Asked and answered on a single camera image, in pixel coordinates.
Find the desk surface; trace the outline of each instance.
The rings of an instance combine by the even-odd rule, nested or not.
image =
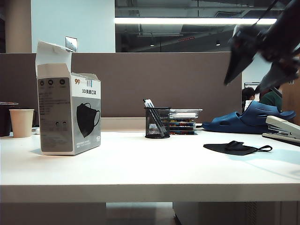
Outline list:
[[[1,201],[173,202],[300,201],[300,148],[260,135],[198,131],[147,139],[102,132],[101,146],[76,156],[43,156],[39,135],[3,137]],[[205,143],[271,145],[232,156]]]

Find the white wall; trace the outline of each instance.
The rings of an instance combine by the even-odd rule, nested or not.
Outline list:
[[[255,55],[253,62],[242,72],[242,89],[245,82],[260,82],[270,70],[271,64],[259,54]]]
[[[38,40],[65,46],[77,38],[80,53],[114,53],[114,0],[31,0],[32,52]]]

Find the green shirt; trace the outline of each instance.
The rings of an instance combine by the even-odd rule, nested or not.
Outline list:
[[[277,106],[278,110],[281,111],[282,109],[282,98],[279,97],[275,92],[270,91],[265,94],[259,101],[265,105],[273,105]]]

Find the blue slipper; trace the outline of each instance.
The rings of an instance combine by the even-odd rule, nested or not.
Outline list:
[[[290,120],[296,116],[296,113],[294,111],[279,112],[276,106],[252,101],[239,118],[247,125],[261,126],[266,125],[267,116],[276,116],[284,120]]]
[[[228,115],[214,118],[211,123],[204,122],[202,127],[208,131],[226,133],[271,133],[274,131],[269,130],[266,124],[266,119],[269,115],[289,120],[295,117],[296,113],[294,111],[279,112],[276,106],[253,101],[242,115],[232,112]]]

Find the fluorescent light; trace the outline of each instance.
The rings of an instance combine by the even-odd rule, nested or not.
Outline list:
[[[115,18],[115,24],[193,24],[193,25],[235,25],[253,24],[258,19],[239,18]],[[261,19],[257,24],[271,25],[276,19]]]

